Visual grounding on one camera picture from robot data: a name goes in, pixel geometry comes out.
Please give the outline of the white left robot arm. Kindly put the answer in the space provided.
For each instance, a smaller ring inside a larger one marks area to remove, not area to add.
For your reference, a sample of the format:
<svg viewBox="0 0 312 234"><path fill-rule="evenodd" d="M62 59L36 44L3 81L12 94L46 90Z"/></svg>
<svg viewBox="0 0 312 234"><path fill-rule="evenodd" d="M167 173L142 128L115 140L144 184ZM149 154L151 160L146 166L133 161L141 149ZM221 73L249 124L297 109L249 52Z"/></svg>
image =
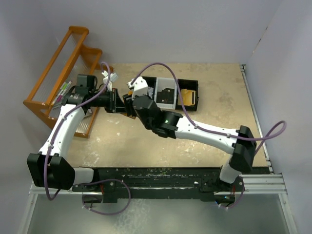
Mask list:
<svg viewBox="0 0 312 234"><path fill-rule="evenodd" d="M102 72L103 92L96 89L97 77L78 75L77 83L63 97L59 117L45 144L36 154L30 154L27 165L37 187L69 190L83 184L89 191L100 187L100 179L92 168L72 167L66 160L74 134L92 107L103 107L109 113L124 112L117 90L112 88L116 73Z"/></svg>

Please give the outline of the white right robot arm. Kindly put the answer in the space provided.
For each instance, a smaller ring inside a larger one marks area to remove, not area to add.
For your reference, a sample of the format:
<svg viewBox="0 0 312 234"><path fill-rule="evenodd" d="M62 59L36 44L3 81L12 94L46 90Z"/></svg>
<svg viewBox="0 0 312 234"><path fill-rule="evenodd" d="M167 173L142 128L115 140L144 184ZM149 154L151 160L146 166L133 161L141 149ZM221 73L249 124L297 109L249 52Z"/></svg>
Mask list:
<svg viewBox="0 0 312 234"><path fill-rule="evenodd" d="M161 110L147 95L124 95L123 100L126 113L139 118L147 130L159 137L196 141L229 154L217 178L219 189L229 190L241 173L252 170L256 142L249 127L228 129L197 122L180 113Z"/></svg>

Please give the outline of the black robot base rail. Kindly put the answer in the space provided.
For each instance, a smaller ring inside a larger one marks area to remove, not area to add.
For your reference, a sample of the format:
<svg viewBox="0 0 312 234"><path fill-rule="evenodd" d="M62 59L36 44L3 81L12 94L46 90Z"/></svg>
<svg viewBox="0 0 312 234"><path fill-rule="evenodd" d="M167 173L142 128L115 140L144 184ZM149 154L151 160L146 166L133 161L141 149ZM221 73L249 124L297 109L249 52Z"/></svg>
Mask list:
<svg viewBox="0 0 312 234"><path fill-rule="evenodd" d="M96 168L92 185L74 185L75 192L96 195L105 203L128 199L197 199L233 203L244 190L242 177L227 184L218 167Z"/></svg>

